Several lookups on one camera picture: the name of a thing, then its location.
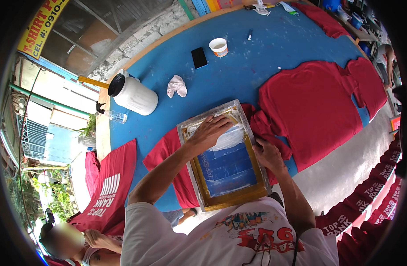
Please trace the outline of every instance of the tattoo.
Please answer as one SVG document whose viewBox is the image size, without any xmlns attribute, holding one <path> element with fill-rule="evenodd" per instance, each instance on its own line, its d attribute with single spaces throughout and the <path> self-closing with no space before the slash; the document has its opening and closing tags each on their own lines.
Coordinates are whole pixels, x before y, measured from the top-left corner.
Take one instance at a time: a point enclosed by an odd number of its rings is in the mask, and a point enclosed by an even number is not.
<svg viewBox="0 0 407 266">
<path fill-rule="evenodd" d="M 101 256 L 99 254 L 100 250 L 97 250 L 93 255 L 91 255 L 90 259 L 100 260 Z"/>
</svg>

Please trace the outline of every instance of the ruler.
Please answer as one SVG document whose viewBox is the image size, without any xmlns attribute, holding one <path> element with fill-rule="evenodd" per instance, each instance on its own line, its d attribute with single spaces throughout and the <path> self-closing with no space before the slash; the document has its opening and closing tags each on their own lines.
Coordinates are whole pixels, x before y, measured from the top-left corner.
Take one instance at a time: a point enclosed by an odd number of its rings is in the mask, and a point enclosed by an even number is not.
<svg viewBox="0 0 407 266">
<path fill-rule="evenodd" d="M 88 83 L 88 84 L 92 84 L 92 85 L 95 85 L 95 86 L 99 86 L 99 87 L 102 87 L 102 88 L 109 88 L 109 84 L 107 84 L 105 82 L 97 81 L 97 80 L 92 80 L 92 79 L 90 79 L 88 77 L 79 76 L 78 81 Z"/>
</svg>

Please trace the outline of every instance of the blue table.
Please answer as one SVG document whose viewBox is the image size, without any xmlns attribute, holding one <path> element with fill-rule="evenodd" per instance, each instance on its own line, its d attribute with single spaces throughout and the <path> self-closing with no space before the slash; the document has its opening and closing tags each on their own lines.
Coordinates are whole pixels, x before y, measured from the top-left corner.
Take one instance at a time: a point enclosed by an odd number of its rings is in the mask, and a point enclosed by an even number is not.
<svg viewBox="0 0 407 266">
<path fill-rule="evenodd" d="M 178 123 L 236 98 L 257 107 L 259 87 L 280 71 L 278 67 L 292 69 L 313 60 L 345 67 L 349 60 L 362 56 L 346 36 L 327 37 L 301 12 L 295 17 L 281 7 L 270 11 L 267 17 L 252 10 L 237 10 L 201 22 L 163 42 L 128 69 L 159 97 L 156 110 L 148 116 L 118 106 L 111 99 L 111 109 L 128 116 L 125 124 L 110 122 L 111 149 L 137 138 L 137 165 L 131 189 L 148 173 L 143 158 Z M 251 41 L 247 40 L 249 29 L 253 29 Z M 208 47 L 217 37 L 228 40 L 229 52 L 222 58 Z M 199 47 L 203 47 L 208 65 L 194 69 L 190 51 Z M 188 90 L 185 98 L 166 95 L 174 74 L 184 79 Z M 359 113 L 363 125 L 367 125 L 366 108 Z M 292 159 L 287 164 L 294 175 L 295 162 Z M 180 209 L 172 185 L 155 206 L 161 211 Z"/>
</svg>

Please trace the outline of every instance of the barcode graphic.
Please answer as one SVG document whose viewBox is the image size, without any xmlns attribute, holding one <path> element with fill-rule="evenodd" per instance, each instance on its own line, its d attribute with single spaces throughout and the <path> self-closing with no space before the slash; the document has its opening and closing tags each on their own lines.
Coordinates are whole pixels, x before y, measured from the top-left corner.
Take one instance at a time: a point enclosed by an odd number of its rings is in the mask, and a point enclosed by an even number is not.
<svg viewBox="0 0 407 266">
<path fill-rule="evenodd" d="M 110 195 L 116 193 L 119 187 L 119 180 L 121 174 L 115 174 L 104 179 L 103 188 L 101 189 L 100 196 Z"/>
</svg>

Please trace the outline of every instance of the hand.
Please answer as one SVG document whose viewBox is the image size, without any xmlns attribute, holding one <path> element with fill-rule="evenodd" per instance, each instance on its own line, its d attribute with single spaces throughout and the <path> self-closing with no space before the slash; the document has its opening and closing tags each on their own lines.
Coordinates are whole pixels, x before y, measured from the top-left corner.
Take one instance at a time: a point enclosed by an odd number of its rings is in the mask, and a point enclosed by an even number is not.
<svg viewBox="0 0 407 266">
<path fill-rule="evenodd" d="M 110 246 L 113 245 L 113 240 L 110 237 L 103 235 L 94 229 L 85 230 L 84 237 L 92 248 L 110 249 Z"/>
<path fill-rule="evenodd" d="M 195 134 L 186 141 L 189 145 L 192 157 L 195 157 L 212 146 L 217 144 L 218 137 L 233 126 L 233 123 L 227 117 L 220 115 L 208 116 L 199 126 Z"/>
<path fill-rule="evenodd" d="M 279 149 L 268 141 L 262 139 L 256 139 L 256 141 L 261 145 L 252 146 L 258 161 L 270 171 L 274 173 L 275 176 L 281 174 L 287 174 L 288 168 L 282 159 L 282 154 Z"/>
</svg>

